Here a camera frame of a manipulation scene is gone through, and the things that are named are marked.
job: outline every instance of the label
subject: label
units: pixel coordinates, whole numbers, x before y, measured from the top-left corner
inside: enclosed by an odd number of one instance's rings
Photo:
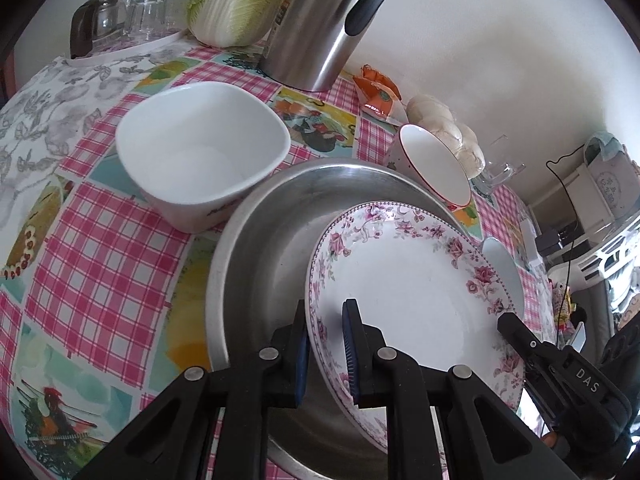
[[[276,35],[276,30],[278,30],[278,27],[280,26],[280,24],[282,23],[282,20],[284,19],[284,15],[287,13],[287,9],[289,9],[289,2],[287,0],[284,0],[280,8],[278,9],[278,13],[276,14],[275,19],[273,20],[273,26],[271,27],[271,31],[269,33],[267,46],[265,46],[264,50],[262,51],[262,57],[267,57],[269,55],[271,42],[273,41],[273,38]]]
[[[584,368],[580,368],[575,376],[580,379],[582,381],[582,384],[585,384],[588,389],[591,390],[591,392],[596,393],[598,391],[600,383],[594,381],[593,378],[584,370]]]

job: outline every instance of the pink checkered tablecloth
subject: pink checkered tablecloth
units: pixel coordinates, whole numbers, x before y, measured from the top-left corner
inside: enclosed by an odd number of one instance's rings
[[[289,126],[292,147],[279,169],[320,156],[382,163],[394,130],[360,112],[350,79],[321,94],[298,92],[256,70],[255,52],[198,46],[181,58],[186,70],[141,82],[59,163],[27,215],[10,255],[17,263],[0,277],[0,420],[42,475],[72,478],[181,370],[207,365],[204,288],[220,229],[178,232],[146,203],[113,146],[127,111],[162,88],[227,82]],[[317,136],[294,106],[320,112],[329,133]],[[525,322],[549,339],[548,282],[523,255],[526,214],[502,187],[491,197],[474,193],[456,217],[476,241],[494,236],[511,251]],[[61,401],[64,428],[43,413],[45,394]],[[270,463],[267,478],[290,476]]]

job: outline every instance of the pink floral rim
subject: pink floral rim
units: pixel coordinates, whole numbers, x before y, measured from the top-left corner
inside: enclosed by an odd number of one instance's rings
[[[355,216],[364,210],[362,225],[356,226]],[[340,257],[351,254],[351,245],[357,241],[366,242],[382,236],[382,228],[377,222],[394,220],[394,237],[432,238],[433,242],[451,258],[451,265],[458,269],[459,261],[473,266],[473,275],[466,282],[466,290],[487,302],[487,314],[499,316],[505,311],[513,311],[513,302],[495,269],[484,259],[476,245],[457,229],[433,214],[414,206],[399,202],[369,202],[354,206],[338,216],[325,229],[311,257],[307,273],[306,320],[311,335],[312,348],[326,382],[338,403],[356,420],[367,436],[383,450],[386,450],[386,421],[375,417],[375,423],[362,416],[349,391],[349,377],[326,346],[328,330],[318,315],[318,299],[326,280],[334,280],[332,263]],[[356,238],[346,238],[346,234],[356,233]],[[501,352],[500,365],[494,371],[494,392],[513,410],[516,410],[524,384],[524,363],[519,355],[505,341],[494,350]]]

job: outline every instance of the black wire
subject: black wire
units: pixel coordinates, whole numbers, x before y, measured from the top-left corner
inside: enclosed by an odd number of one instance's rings
[[[563,160],[564,158],[567,158],[568,156],[572,156],[575,155],[575,153],[578,152],[578,150],[581,150],[582,148],[584,148],[584,144],[581,144],[580,146],[578,146],[575,150],[573,150],[571,153],[567,153],[566,155],[561,156],[558,160],[548,160],[545,163],[546,168],[554,174],[554,177],[556,177],[556,179],[558,179],[558,182],[560,182],[560,185],[562,186],[562,189],[564,189],[564,192],[566,193],[566,197],[569,199],[569,202],[571,203],[571,207],[574,210],[574,215],[575,215],[575,224],[574,224],[574,228],[571,231],[571,234],[575,234],[576,229],[578,228],[578,223],[579,223],[579,218],[578,218],[578,212],[575,210],[575,205],[574,205],[574,201],[571,200],[571,197],[569,196],[569,192],[566,190],[566,186],[564,185],[564,182],[562,181],[562,179],[558,176],[558,174],[551,169],[551,167],[549,166],[550,164],[553,164],[554,166],[556,164],[559,164],[561,160]],[[567,291],[569,289],[569,275],[571,274],[571,259],[572,256],[574,254],[574,244],[575,244],[575,238],[573,238],[571,240],[571,247],[569,248],[569,265],[566,268],[566,281],[564,282],[564,294],[562,295],[562,301],[560,303],[560,310],[558,311],[558,322],[556,323],[556,346],[558,346],[558,343],[560,341],[560,315],[562,314],[562,307],[564,306],[564,298],[567,296]]]

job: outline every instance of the red rim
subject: red rim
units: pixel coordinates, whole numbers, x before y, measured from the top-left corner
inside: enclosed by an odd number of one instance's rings
[[[433,186],[431,184],[429,184],[424,177],[422,176],[422,174],[420,173],[420,171],[418,171],[418,169],[415,167],[415,163],[411,160],[411,157],[409,156],[409,154],[406,152],[406,149],[404,148],[404,144],[402,143],[402,130],[404,130],[404,126],[402,126],[402,128],[400,128],[400,130],[398,131],[398,141],[400,143],[400,147],[402,148],[402,152],[404,153],[404,156],[406,157],[406,160],[409,161],[409,164],[411,165],[411,167],[415,170],[415,173],[418,174],[418,176],[420,177],[420,179],[424,182],[424,185],[427,186],[429,189],[431,189],[438,197],[440,197],[441,200],[444,200],[444,202],[453,204],[455,207],[462,209],[465,208],[466,206],[468,206],[471,203],[471,186],[469,186],[469,200],[466,201],[465,205],[460,205],[460,204],[456,204],[455,202],[452,202],[451,200],[449,200],[448,198],[442,196],[436,189],[433,188]],[[443,145],[444,149],[447,150],[450,155],[453,157],[453,159],[456,161],[456,163],[458,163],[458,160],[456,159],[456,156],[451,153],[451,150],[449,148],[446,147],[446,145],[444,144],[444,142],[442,142],[438,137],[436,137],[435,135],[433,135],[429,130],[424,130],[425,132],[427,132],[431,137],[433,137],[434,139],[436,139],[440,144]]]

